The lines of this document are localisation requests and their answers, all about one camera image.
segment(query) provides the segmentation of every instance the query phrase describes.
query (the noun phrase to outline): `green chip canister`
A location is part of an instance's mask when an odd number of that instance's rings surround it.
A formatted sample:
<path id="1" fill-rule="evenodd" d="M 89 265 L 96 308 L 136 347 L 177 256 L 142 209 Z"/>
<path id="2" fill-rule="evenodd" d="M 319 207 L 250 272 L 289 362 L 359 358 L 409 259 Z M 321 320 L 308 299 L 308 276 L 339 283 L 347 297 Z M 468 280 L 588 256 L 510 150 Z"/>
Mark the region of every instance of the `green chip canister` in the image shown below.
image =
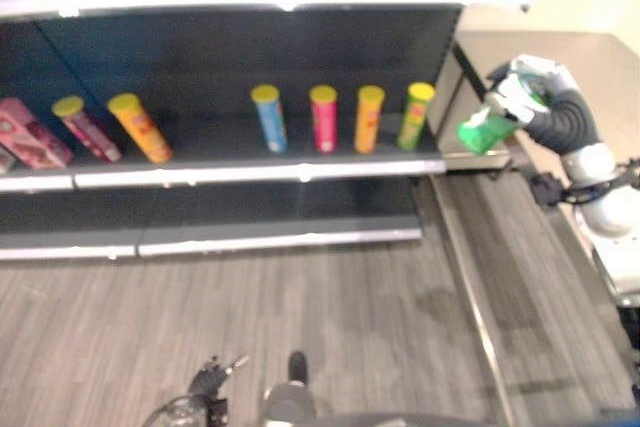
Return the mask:
<path id="1" fill-rule="evenodd" d="M 436 89 L 431 84 L 414 82 L 409 85 L 402 128 L 398 134 L 398 147 L 405 150 L 416 148 L 424 128 L 427 108 L 435 95 Z"/>

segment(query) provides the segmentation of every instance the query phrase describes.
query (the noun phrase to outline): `red chip canister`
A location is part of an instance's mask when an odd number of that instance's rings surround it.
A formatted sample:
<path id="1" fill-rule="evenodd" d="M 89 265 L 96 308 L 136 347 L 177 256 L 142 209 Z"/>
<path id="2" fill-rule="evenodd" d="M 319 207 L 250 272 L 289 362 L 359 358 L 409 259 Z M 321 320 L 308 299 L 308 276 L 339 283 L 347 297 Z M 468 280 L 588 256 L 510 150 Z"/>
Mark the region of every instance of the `red chip canister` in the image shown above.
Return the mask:
<path id="1" fill-rule="evenodd" d="M 53 104 L 51 110 L 93 155 L 105 162 L 120 160 L 120 149 L 87 115 L 81 97 L 63 97 Z"/>
<path id="2" fill-rule="evenodd" d="M 338 142 L 336 126 L 338 93 L 329 85 L 316 85 L 309 92 L 309 96 L 316 150 L 324 153 L 333 152 Z"/>

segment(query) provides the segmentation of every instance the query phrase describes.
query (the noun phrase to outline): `wheel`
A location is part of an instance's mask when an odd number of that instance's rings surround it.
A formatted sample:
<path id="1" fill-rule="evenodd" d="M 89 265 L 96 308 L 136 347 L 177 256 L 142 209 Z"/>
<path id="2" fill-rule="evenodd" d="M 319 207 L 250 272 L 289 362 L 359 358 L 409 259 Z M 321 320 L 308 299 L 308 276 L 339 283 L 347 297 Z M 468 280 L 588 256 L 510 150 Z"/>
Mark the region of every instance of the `wheel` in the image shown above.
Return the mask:
<path id="1" fill-rule="evenodd" d="M 307 385 L 308 380 L 307 357 L 303 352 L 297 350 L 289 356 L 289 381 Z"/>

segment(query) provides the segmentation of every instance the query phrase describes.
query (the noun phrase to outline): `orange chip canister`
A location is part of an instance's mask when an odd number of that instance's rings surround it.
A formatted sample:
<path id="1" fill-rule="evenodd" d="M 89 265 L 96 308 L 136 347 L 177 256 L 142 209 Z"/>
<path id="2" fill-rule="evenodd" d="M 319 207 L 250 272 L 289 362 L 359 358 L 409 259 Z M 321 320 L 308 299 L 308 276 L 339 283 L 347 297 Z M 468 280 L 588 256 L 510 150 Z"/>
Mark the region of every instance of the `orange chip canister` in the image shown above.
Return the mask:
<path id="1" fill-rule="evenodd" d="M 136 95 L 116 95 L 109 100 L 107 108 L 151 162 L 162 164 L 171 159 L 171 147 Z"/>
<path id="2" fill-rule="evenodd" d="M 354 147 L 361 154 L 373 152 L 376 146 L 383 101 L 384 90 L 378 86 L 365 85 L 358 90 L 358 116 Z"/>

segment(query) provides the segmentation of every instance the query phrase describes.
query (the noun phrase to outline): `green bottle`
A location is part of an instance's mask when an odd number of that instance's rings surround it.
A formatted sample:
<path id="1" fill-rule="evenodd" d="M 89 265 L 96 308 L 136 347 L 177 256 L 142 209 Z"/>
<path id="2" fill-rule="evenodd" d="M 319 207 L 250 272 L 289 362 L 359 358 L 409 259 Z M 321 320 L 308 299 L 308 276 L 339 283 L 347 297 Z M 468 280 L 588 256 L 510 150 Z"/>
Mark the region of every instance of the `green bottle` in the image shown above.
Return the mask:
<path id="1" fill-rule="evenodd" d="M 464 146 L 476 154 L 484 154 L 497 142 L 506 139 L 518 128 L 515 122 L 483 107 L 469 120 L 458 124 L 458 138 Z"/>

